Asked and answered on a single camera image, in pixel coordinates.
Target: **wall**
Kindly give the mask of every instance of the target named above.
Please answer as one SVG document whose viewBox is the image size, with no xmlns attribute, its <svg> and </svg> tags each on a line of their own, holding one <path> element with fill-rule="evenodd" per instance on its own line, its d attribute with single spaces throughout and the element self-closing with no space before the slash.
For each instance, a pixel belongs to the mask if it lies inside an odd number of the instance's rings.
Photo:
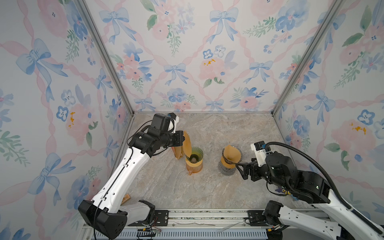
<svg viewBox="0 0 384 240">
<path fill-rule="evenodd" d="M 332 1 L 86 2 L 134 110 L 169 112 L 272 110 Z"/>
<path fill-rule="evenodd" d="M 384 224 L 384 1 L 348 0 L 276 113 L 288 144 L 343 197 Z M 299 168 L 318 172 L 292 153 Z"/>
<path fill-rule="evenodd" d="M 0 239 L 76 239 L 127 111 L 73 2 L 3 1 L 0 19 Z"/>
</svg>

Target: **floral wallpaper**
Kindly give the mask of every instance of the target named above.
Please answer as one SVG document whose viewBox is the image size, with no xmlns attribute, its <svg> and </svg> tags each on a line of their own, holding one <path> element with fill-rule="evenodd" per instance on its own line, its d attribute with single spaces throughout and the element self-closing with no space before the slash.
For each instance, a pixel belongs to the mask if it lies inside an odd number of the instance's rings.
<svg viewBox="0 0 384 240">
<path fill-rule="evenodd" d="M 0 8 L 0 240 L 76 239 L 129 114 L 71 0 Z"/>
<path fill-rule="evenodd" d="M 384 1 L 348 0 L 275 118 L 343 197 L 384 224 Z M 292 153 L 301 169 L 318 172 Z"/>
<path fill-rule="evenodd" d="M 130 104 L 143 112 L 271 111 L 332 4 L 86 2 Z"/>
</svg>

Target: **robotic arm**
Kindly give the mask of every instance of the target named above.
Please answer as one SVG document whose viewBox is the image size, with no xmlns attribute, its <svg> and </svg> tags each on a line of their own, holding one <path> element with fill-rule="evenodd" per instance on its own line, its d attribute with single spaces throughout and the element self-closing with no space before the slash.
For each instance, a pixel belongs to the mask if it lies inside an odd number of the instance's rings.
<svg viewBox="0 0 384 240">
<path fill-rule="evenodd" d="M 179 117 L 174 113 L 168 116 L 155 114 L 150 126 L 134 134 L 123 160 L 105 186 L 91 201 L 83 200 L 78 208 L 89 226 L 115 239 L 127 223 L 144 221 L 151 224 L 155 211 L 153 204 L 140 200 L 127 206 L 126 212 L 119 210 L 120 204 L 133 179 L 157 150 L 182 145 L 183 131 L 175 130 L 178 121 Z"/>
<path fill-rule="evenodd" d="M 262 141 L 251 144 L 256 158 L 252 158 L 250 163 L 236 164 L 243 179 L 246 180 L 251 176 L 252 181 L 266 180 L 267 187 L 268 184 L 280 186 L 294 197 L 321 209 L 335 222 L 323 221 L 296 212 L 281 203 L 269 201 L 263 213 L 264 219 L 250 219 L 251 225 L 264 220 L 272 225 L 294 226 L 323 239 L 383 240 L 383 228 L 350 206 L 340 194 L 335 194 L 338 193 L 336 186 L 319 164 L 315 163 L 319 170 L 324 172 L 323 175 L 328 176 L 329 182 L 315 172 L 298 170 L 291 158 L 278 152 L 271 152 L 269 145 L 286 147 L 286 144 L 278 142 L 264 144 Z"/>
</svg>

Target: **marble countertop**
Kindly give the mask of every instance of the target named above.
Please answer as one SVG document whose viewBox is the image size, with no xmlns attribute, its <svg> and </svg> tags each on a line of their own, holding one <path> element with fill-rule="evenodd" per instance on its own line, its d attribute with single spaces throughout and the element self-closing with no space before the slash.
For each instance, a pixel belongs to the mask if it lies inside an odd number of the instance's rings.
<svg viewBox="0 0 384 240">
<path fill-rule="evenodd" d="M 130 135 L 154 114 L 135 114 Z M 177 160 L 171 149 L 152 157 L 140 170 L 127 193 L 131 199 L 125 205 L 144 199 L 156 208 L 265 208 L 269 200 L 290 208 L 310 208 L 292 196 L 271 194 L 265 181 L 243 180 L 238 171 L 225 176 L 218 170 L 222 149 L 231 144 L 243 152 L 243 161 L 255 157 L 250 144 L 257 141 L 283 142 L 271 114 L 239 113 L 178 113 L 177 130 L 187 131 L 192 146 L 204 152 L 203 169 L 188 175 L 185 157 Z M 271 146 L 285 156 L 288 150 Z M 269 185 L 274 192 L 275 186 Z"/>
</svg>

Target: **gray marble surface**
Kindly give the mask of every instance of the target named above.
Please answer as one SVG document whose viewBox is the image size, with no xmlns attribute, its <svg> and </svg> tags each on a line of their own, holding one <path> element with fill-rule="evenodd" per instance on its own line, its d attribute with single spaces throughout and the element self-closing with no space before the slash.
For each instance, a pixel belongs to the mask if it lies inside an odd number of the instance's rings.
<svg viewBox="0 0 384 240">
<path fill-rule="evenodd" d="M 153 114 L 135 114 L 129 135 Z M 271 194 L 265 181 L 243 180 L 238 171 L 225 176 L 218 170 L 222 149 L 228 144 L 243 152 L 243 162 L 255 157 L 250 144 L 257 141 L 280 141 L 283 139 L 270 114 L 239 113 L 179 113 L 177 130 L 187 131 L 192 146 L 204 152 L 203 169 L 188 175 L 185 157 L 175 159 L 171 149 L 152 157 L 140 170 L 128 190 L 133 204 L 140 199 L 153 203 L 156 208 L 264 208 L 269 200 L 281 202 L 290 208 L 308 208 L 306 202 L 293 201 L 291 196 Z M 289 156 L 285 148 L 271 146 Z"/>
</svg>

